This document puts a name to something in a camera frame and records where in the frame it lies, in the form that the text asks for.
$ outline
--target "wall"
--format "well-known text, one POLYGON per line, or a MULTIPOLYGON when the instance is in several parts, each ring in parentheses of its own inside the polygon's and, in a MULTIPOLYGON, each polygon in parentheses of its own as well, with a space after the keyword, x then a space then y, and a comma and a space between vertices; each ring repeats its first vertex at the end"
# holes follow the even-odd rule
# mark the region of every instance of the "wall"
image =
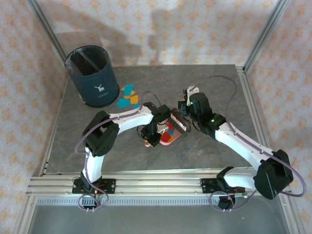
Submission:
MULTIPOLYGON (((299 170, 308 194, 298 207, 312 230, 312 5, 291 0, 248 78, 274 149, 284 149, 299 170)), ((301 183, 292 183, 294 193, 301 183)))
POLYGON ((0 234, 9 234, 43 159, 66 72, 26 1, 1 1, 0 15, 0 234))
POLYGON ((39 0, 68 54, 103 46, 113 65, 243 66, 278 0, 39 0))

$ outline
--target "trash bin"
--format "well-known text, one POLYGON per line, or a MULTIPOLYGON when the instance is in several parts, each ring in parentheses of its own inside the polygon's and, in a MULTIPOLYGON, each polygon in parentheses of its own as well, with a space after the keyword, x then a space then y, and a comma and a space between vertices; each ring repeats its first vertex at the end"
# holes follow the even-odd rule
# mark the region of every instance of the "trash bin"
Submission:
POLYGON ((104 107, 119 95, 119 85, 106 50, 86 45, 72 51, 65 68, 88 106, 104 107))

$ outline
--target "bin logo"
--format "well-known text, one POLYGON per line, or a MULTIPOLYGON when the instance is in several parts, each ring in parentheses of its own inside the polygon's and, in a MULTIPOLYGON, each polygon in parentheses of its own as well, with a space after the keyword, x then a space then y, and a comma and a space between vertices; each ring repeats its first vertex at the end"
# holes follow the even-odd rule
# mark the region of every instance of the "bin logo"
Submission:
POLYGON ((94 87, 97 88, 99 92, 102 92, 102 91, 104 91, 104 88, 101 86, 102 86, 102 84, 100 84, 99 87, 96 87, 96 86, 94 86, 94 87))

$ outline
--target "orange paper piece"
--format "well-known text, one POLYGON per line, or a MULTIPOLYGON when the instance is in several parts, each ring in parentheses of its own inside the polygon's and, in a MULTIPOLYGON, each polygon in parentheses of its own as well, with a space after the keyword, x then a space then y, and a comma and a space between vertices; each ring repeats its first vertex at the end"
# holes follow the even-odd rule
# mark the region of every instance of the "orange paper piece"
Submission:
POLYGON ((137 104, 138 102, 138 95, 130 97, 131 104, 137 104))
POLYGON ((131 95, 130 96, 124 96, 125 99, 129 99, 133 94, 135 94, 135 91, 131 91, 131 95))

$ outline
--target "metal bracket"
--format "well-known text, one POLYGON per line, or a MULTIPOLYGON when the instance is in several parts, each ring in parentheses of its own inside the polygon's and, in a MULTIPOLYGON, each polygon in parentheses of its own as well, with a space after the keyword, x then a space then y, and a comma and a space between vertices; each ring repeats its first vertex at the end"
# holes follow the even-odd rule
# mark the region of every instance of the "metal bracket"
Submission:
MULTIPOLYGON (((73 181, 73 183, 74 183, 73 189, 72 189, 73 194, 89 194, 89 192, 83 188, 83 183, 82 183, 81 178, 76 178, 73 181)), ((116 180, 102 178, 99 180, 98 187, 102 189, 104 192, 106 192, 107 194, 114 194, 115 188, 116 188, 116 180)))
POLYGON ((216 178, 203 178, 200 180, 200 186, 203 190, 203 194, 211 194, 213 192, 226 192, 228 194, 245 193, 245 188, 240 187, 228 187, 221 189, 216 181, 216 178))

